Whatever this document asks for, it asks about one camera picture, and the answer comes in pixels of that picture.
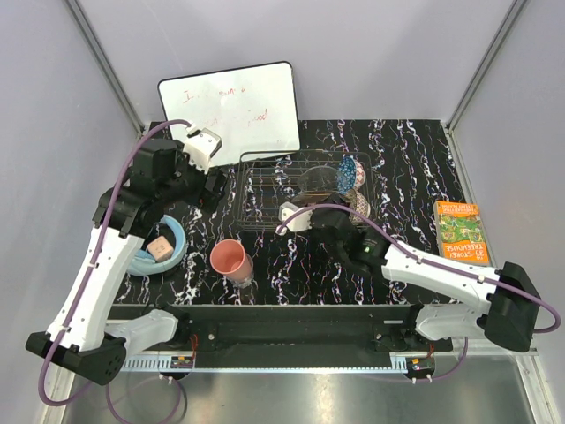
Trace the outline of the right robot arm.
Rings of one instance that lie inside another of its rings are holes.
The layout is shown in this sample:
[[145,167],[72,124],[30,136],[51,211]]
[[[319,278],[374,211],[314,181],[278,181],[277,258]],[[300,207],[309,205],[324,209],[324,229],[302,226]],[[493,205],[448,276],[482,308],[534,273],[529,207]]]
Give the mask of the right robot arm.
[[513,352],[530,349],[541,297],[522,266],[469,266],[426,253],[394,240],[341,204],[316,205],[307,215],[307,229],[326,237],[338,262],[351,273],[414,284],[454,299],[449,305],[422,306],[401,327],[409,349],[420,350],[431,340],[476,335]]

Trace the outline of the red floral plate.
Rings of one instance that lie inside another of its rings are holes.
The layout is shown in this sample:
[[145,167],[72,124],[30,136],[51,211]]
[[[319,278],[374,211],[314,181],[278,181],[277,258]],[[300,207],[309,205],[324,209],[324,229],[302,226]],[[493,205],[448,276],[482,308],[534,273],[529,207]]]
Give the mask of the red floral plate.
[[296,197],[296,199],[304,201],[306,203],[315,203],[315,202],[324,201],[325,199],[331,197],[334,194],[336,194],[336,192],[328,192],[328,191],[326,191],[326,192],[305,192],[305,193],[300,193]]

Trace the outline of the red patterned white bowl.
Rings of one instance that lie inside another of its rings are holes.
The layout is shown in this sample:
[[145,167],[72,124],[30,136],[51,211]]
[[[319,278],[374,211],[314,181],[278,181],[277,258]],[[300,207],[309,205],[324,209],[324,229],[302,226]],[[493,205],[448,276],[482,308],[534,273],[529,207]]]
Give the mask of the red patterned white bowl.
[[364,217],[370,216],[371,206],[366,197],[360,191],[350,189],[344,196],[350,209]]

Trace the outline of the clear glass plate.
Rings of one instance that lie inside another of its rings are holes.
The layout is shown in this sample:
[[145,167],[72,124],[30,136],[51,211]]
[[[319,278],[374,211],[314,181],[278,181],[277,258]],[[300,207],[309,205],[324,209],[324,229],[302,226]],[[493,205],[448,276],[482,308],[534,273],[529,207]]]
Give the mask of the clear glass plate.
[[298,188],[305,193],[340,193],[347,184],[341,171],[327,165],[309,168],[298,177]]

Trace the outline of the blue patterned bowl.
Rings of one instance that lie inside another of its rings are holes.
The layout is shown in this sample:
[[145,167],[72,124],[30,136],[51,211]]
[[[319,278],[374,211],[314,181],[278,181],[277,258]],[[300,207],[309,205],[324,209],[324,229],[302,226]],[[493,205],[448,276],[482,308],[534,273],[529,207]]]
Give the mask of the blue patterned bowl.
[[352,156],[345,156],[338,166],[337,188],[341,194],[349,190],[358,190],[366,180],[365,168]]

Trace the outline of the pink tumbler cup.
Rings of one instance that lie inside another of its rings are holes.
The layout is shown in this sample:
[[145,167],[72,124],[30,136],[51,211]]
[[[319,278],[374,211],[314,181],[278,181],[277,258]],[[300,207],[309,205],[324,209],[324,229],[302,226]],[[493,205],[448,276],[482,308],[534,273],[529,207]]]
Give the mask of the pink tumbler cup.
[[226,277],[235,287],[243,289],[252,284],[252,258],[238,240],[229,238],[217,243],[209,260],[214,271]]

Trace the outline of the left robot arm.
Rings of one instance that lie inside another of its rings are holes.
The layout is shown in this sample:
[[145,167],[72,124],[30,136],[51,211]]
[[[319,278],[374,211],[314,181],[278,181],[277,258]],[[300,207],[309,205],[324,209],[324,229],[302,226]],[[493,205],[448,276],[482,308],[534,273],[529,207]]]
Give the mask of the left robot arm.
[[26,349],[98,385],[110,383],[131,356],[166,344],[190,341],[189,316],[156,307],[123,324],[109,312],[135,254],[170,204],[183,201],[211,213],[223,196],[226,177],[211,171],[222,147],[201,132],[186,141],[151,139],[127,160],[116,186],[103,194],[94,213],[87,254],[60,314]]

